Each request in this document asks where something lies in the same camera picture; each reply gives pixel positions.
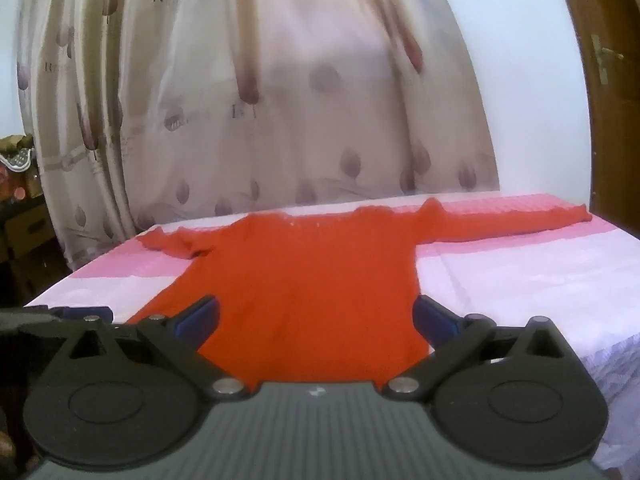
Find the brown door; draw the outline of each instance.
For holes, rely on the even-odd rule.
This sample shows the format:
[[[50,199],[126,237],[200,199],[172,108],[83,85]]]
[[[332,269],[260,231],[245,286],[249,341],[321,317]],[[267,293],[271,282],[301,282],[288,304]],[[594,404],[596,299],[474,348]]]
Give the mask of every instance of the brown door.
[[[636,0],[567,3],[589,94],[591,209],[640,235],[640,7]]]

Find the gray ribbed surface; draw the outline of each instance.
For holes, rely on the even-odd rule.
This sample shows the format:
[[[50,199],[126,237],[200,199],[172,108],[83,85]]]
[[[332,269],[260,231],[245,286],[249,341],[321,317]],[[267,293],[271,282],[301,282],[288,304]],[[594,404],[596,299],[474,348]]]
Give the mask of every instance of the gray ribbed surface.
[[[173,454],[135,470],[86,473],[45,462],[29,480],[603,480],[589,464],[514,472],[455,449],[417,404],[370,384],[266,384],[222,404]]]

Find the white wall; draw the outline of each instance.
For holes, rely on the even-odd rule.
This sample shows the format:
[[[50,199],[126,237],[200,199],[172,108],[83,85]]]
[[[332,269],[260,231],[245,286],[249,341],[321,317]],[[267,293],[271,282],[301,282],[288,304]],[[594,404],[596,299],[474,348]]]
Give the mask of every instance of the white wall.
[[[0,0],[0,137],[24,133],[15,57],[19,5],[20,0]]]
[[[22,132],[19,0],[0,0],[0,136]],[[580,51],[564,0],[449,0],[482,92],[502,188],[588,203],[591,135]]]

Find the pink and white sheet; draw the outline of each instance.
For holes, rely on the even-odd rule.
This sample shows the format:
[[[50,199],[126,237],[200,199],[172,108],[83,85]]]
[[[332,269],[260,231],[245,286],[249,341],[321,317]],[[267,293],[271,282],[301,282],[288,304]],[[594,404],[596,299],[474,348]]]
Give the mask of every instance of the pink and white sheet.
[[[285,210],[293,215],[330,214],[362,205],[413,208],[425,196],[399,197]],[[545,210],[568,206],[546,194],[497,193],[438,197],[456,212]],[[163,226],[215,228],[241,215]],[[33,304],[108,305],[124,322],[169,286],[190,262],[147,251],[135,239],[65,278]],[[610,423],[596,462],[622,466],[640,478],[640,240],[600,218],[552,232],[416,249],[423,293],[457,314],[486,314],[502,325],[550,317],[601,388]]]

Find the beige curtain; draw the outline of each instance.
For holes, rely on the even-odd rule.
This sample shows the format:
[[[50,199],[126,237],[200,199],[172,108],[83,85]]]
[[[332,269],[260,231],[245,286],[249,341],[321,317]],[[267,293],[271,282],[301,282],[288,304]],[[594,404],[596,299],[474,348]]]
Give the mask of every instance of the beige curtain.
[[[76,267],[156,222],[498,187],[446,0],[24,0],[18,85]]]

